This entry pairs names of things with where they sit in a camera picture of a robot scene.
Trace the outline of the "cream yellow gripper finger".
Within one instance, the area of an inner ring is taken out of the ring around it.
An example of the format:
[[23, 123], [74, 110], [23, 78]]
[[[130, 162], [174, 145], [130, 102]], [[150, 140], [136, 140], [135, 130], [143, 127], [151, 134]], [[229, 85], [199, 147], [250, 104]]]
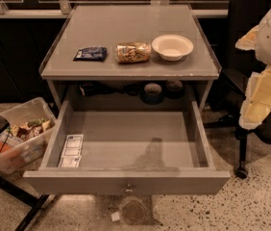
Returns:
[[253, 130], [271, 113], [271, 65], [261, 73], [252, 73], [245, 95], [240, 108], [239, 125], [243, 129]]

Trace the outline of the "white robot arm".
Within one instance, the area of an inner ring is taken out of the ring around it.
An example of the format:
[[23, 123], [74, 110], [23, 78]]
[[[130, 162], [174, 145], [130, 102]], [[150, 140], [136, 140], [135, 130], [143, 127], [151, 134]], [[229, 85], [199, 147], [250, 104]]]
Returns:
[[240, 108], [239, 125], [253, 130], [271, 113], [271, 9], [257, 26], [236, 42], [235, 47], [254, 50], [256, 59], [266, 65], [261, 73], [251, 74]]

